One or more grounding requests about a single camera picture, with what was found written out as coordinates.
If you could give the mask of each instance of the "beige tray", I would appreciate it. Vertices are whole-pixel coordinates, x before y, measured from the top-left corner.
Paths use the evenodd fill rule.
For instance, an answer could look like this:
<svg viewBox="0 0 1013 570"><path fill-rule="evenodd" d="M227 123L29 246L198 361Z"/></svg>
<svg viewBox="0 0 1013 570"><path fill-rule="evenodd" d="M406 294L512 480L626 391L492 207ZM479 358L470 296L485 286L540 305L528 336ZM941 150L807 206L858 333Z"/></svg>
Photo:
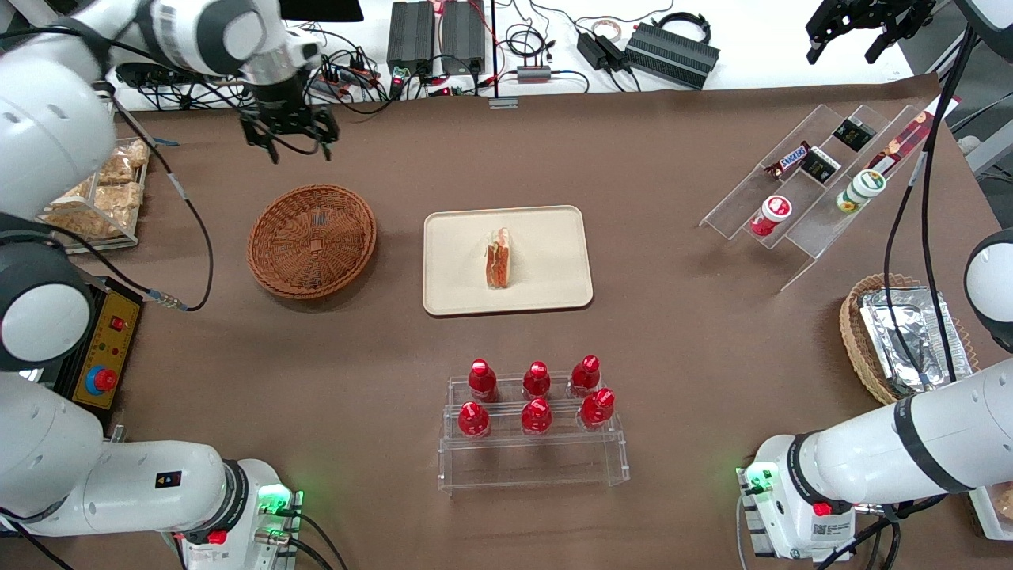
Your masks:
<svg viewBox="0 0 1013 570"><path fill-rule="evenodd" d="M511 283L485 283L488 236L510 228ZM579 308L591 303L583 216L573 206L437 212L425 218L422 305L430 315Z"/></svg>

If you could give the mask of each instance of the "plastic-wrapped sandwich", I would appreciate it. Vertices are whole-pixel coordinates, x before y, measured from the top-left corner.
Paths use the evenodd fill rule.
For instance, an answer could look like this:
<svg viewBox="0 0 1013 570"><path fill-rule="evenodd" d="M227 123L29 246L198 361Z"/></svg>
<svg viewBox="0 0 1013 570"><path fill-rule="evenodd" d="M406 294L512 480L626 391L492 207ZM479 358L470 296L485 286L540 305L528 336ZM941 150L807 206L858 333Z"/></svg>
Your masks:
<svg viewBox="0 0 1013 570"><path fill-rule="evenodd" d="M510 230L499 228L489 236L485 248L485 282L492 290L510 287Z"/></svg>

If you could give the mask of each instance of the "red emergency stop button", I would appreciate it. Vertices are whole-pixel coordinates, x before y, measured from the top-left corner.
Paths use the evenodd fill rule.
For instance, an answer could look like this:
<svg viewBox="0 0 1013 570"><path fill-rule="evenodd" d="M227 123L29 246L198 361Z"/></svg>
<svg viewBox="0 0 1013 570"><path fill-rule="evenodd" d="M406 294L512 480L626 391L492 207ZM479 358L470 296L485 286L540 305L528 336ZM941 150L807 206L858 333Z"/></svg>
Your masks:
<svg viewBox="0 0 1013 570"><path fill-rule="evenodd" d="M95 374L95 388L99 392L109 392L116 388L118 380L115 371L103 369Z"/></svg>

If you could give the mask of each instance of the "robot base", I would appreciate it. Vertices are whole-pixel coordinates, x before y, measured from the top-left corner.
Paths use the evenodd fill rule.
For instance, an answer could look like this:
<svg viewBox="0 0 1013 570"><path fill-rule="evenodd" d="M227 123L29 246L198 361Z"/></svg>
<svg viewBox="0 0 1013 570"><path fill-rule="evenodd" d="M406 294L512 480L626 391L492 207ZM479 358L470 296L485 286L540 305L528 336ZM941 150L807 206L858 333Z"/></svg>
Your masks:
<svg viewBox="0 0 1013 570"><path fill-rule="evenodd" d="M746 520L758 556L770 556L773 550L779 558L811 558L819 563L851 541L855 511L827 516L812 512L812 506L798 494L788 475L788 447L794 439L791 435L771 437L760 446L753 464L738 470L744 495L756 485L766 489L744 497ZM838 560L849 558L844 554Z"/></svg>
<svg viewBox="0 0 1013 570"><path fill-rule="evenodd" d="M182 541L183 564L187 570L291 570L294 553L288 547L254 542L257 531L298 532L292 521L266 514L264 509L283 506L302 508L302 492L293 493L282 485L278 474L259 460L240 460L239 467L249 481L246 508L236 525L229 531L224 544L192 545Z"/></svg>

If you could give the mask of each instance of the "green led light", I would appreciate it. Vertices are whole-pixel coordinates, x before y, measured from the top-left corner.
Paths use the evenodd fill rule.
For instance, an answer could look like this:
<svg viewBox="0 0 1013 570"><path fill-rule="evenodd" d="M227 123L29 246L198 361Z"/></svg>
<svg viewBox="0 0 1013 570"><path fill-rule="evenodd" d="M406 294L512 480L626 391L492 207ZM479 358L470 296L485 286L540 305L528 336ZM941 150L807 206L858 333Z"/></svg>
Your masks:
<svg viewBox="0 0 1013 570"><path fill-rule="evenodd" d="M257 505L264 512L275 513L278 509L289 506L292 492L280 483L261 487L257 493Z"/></svg>

